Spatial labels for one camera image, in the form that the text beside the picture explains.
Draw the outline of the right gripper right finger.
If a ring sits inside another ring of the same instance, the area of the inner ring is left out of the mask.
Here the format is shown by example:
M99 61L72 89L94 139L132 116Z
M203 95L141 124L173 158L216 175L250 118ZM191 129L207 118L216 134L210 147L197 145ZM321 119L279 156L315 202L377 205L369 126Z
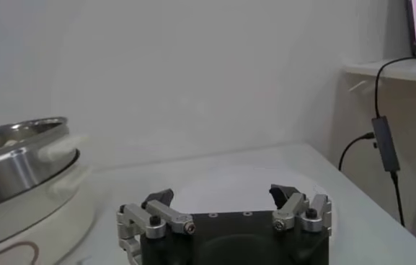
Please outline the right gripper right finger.
M277 210L272 213L273 227L282 232L296 224L308 233L332 232L332 201L316 194L312 201L295 187L272 184L269 189Z

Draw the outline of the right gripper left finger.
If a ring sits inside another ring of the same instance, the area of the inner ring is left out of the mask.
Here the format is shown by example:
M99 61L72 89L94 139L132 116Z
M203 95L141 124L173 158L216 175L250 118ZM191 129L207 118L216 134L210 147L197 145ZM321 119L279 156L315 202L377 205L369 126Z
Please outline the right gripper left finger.
M128 240L137 235L160 239L167 229L171 233L193 235L196 231L193 216L172 209L173 198L174 192L165 189L150 194L139 205L121 205L116 214L119 239Z

